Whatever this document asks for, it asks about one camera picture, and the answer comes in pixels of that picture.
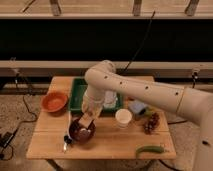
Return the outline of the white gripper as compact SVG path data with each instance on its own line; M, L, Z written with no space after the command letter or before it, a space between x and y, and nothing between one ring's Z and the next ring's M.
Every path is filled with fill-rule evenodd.
M83 95L82 112L92 118L98 118L103 109L104 94L89 93L86 91Z

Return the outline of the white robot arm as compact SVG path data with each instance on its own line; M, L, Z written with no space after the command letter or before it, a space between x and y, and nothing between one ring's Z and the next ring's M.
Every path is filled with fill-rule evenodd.
M213 93L173 84L120 76L112 61L104 60L89 68L82 111L98 116L106 91L114 91L177 114L200 127L193 171L213 171Z

